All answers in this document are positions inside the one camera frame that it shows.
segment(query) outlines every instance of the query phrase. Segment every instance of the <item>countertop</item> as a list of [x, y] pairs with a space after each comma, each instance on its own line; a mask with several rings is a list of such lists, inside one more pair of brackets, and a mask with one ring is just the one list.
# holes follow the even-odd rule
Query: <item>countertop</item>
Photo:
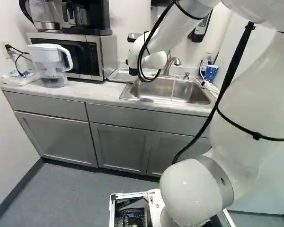
[[211, 108], [201, 108], [195, 106], [168, 105], [159, 103], [149, 103], [142, 101], [130, 101], [120, 99], [125, 83], [111, 81], [104, 82], [86, 82], [69, 80], [67, 85], [61, 88], [44, 87], [41, 81], [35, 81], [26, 86], [17, 87], [2, 84], [2, 91], [16, 92], [35, 96], [44, 96], [50, 98], [66, 99], [71, 101], [80, 101], [86, 103], [113, 105], [129, 107], [144, 110], [154, 110], [169, 113], [179, 113], [197, 116], [208, 116]]

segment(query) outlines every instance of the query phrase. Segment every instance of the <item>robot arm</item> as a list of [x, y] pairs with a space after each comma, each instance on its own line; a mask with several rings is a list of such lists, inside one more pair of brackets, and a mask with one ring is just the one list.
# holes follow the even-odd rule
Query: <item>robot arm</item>
[[[218, 3], [178, 2], [194, 17], [206, 16]], [[230, 206], [249, 190], [261, 163], [284, 141], [284, 83], [276, 83], [276, 75], [284, 81], [284, 0], [222, 2], [246, 19], [278, 32], [267, 50], [224, 93], [211, 123], [211, 150], [176, 163], [163, 173], [160, 180], [166, 206], [161, 214], [163, 227], [171, 226], [170, 218], [182, 227], [198, 226]], [[174, 47], [198, 22], [172, 6], [148, 44], [150, 54]], [[137, 68], [143, 43], [140, 37], [130, 50], [132, 69]], [[159, 69], [162, 62], [153, 66]]]
[[[171, 6], [167, 16], [147, 45], [150, 56], [157, 55], [156, 58], [150, 58], [157, 60], [156, 62], [150, 62], [150, 59], [144, 60], [144, 67], [163, 68], [167, 61], [166, 53], [168, 50], [187, 37], [200, 21], [211, 12], [213, 7], [219, 3], [219, 0], [177, 0], [174, 2], [176, 3]], [[130, 74], [133, 76], [138, 73], [138, 55], [148, 35], [149, 32], [145, 36], [141, 35], [133, 43], [128, 53], [128, 65]]]

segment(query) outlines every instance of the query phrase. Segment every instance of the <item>sink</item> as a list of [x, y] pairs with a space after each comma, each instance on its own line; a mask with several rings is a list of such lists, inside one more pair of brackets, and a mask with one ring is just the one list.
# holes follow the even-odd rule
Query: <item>sink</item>
[[214, 100], [205, 89], [200, 87], [197, 78], [183, 80], [174, 77], [158, 77], [150, 83], [143, 83], [139, 79], [127, 85], [122, 92], [121, 99], [136, 100], [153, 103], [213, 105]]

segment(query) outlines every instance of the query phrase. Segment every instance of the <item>wall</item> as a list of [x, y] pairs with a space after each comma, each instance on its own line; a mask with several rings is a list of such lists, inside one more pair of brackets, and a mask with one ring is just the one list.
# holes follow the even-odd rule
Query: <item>wall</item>
[[[216, 64], [220, 66], [214, 84], [221, 87], [228, 65], [248, 21], [233, 13]], [[240, 76], [271, 43], [275, 31], [256, 25], [236, 72]], [[231, 210], [284, 214], [284, 142], [262, 164], [251, 191], [231, 206]]]
[[[0, 1], [0, 41], [11, 41], [12, 45], [24, 49], [27, 30], [34, 28], [22, 15], [18, 1]], [[13, 62], [5, 60], [0, 50], [0, 78], [12, 68]], [[0, 90], [0, 203], [38, 159]]]
[[[110, 18], [113, 33], [118, 36], [118, 60], [125, 61], [131, 46], [127, 42], [129, 33], [143, 33], [153, 26], [154, 12], [151, 12], [150, 0], [110, 0]], [[158, 14], [164, 10], [159, 7]], [[197, 67], [210, 52], [216, 56], [220, 49], [230, 20], [231, 11], [221, 3], [214, 9], [211, 22], [202, 43], [196, 44], [185, 39], [171, 53], [180, 58], [182, 66]]]

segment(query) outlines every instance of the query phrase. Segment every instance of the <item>floor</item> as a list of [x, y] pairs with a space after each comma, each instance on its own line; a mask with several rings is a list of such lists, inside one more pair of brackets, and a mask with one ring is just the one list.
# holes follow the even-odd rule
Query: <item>floor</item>
[[[0, 227], [108, 227], [109, 195], [159, 184], [45, 164], [16, 198]], [[278, 217], [231, 214], [237, 227], [284, 227]]]

